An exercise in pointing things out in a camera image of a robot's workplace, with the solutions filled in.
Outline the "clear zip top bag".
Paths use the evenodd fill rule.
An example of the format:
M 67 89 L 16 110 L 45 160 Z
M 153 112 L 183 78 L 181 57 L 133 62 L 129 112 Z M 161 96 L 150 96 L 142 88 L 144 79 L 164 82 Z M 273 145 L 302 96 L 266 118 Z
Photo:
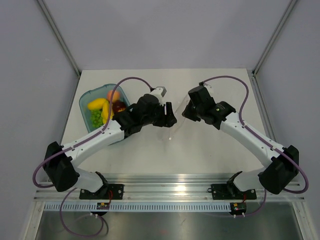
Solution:
M 182 128 L 183 123 L 185 122 L 186 118 L 182 115 L 183 111 L 187 107 L 190 101 L 190 97 L 185 95 L 183 99 L 177 102 L 177 106 L 174 107 L 173 113 L 177 119 L 177 123 L 175 123 L 172 127 L 166 128 L 162 127 L 157 131 L 157 139 L 162 142 L 169 142 L 173 138 L 176 137 L 178 131 Z

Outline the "yellow banana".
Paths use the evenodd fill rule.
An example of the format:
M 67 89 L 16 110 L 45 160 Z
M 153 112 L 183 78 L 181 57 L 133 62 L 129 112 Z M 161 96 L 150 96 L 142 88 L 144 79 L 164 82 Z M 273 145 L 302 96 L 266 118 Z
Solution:
M 112 119 L 114 116 L 113 110 L 110 108 L 110 103 L 108 100 L 104 102 L 102 105 L 102 112 L 101 112 L 101 117 L 104 120 L 107 120 L 108 118 Z

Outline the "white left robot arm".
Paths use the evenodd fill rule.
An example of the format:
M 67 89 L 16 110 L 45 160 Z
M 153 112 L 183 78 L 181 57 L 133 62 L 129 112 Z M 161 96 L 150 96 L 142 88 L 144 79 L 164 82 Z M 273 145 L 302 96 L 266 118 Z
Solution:
M 46 152 L 50 160 L 43 169 L 58 192 L 79 188 L 103 199 L 109 190 L 106 178 L 98 171 L 89 172 L 79 165 L 101 149 L 140 132 L 144 126 L 170 128 L 176 123 L 171 102 L 161 104 L 156 96 L 145 94 L 137 103 L 115 113 L 107 126 L 64 146 L 51 143 Z

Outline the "green grapes bunch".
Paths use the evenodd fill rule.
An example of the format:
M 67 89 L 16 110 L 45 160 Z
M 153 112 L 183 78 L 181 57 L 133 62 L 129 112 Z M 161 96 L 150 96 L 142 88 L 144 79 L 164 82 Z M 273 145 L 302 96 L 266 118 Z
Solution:
M 102 110 L 99 110 L 99 109 L 92 110 L 90 112 L 90 120 L 94 128 L 101 127 L 103 125 Z

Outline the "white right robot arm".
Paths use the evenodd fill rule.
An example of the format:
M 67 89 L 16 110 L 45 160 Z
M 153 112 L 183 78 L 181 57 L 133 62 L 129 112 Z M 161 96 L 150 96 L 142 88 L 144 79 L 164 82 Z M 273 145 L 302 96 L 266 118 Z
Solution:
M 203 85 L 188 91 L 190 98 L 182 116 L 194 122 L 204 121 L 228 134 L 249 150 L 262 164 L 261 169 L 239 171 L 227 181 L 227 193 L 239 198 L 245 191 L 265 188 L 279 194 L 298 175 L 299 151 L 284 147 L 258 131 L 249 131 L 241 123 L 235 108 L 225 101 L 216 103 Z

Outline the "dark red apple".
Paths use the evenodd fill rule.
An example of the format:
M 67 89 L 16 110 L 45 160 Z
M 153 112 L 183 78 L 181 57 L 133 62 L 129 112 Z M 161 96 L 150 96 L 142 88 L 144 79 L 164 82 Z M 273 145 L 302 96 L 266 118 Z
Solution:
M 120 100 L 116 100 L 115 102 L 112 103 L 112 111 L 114 114 L 118 112 L 122 112 L 127 108 L 127 105 Z

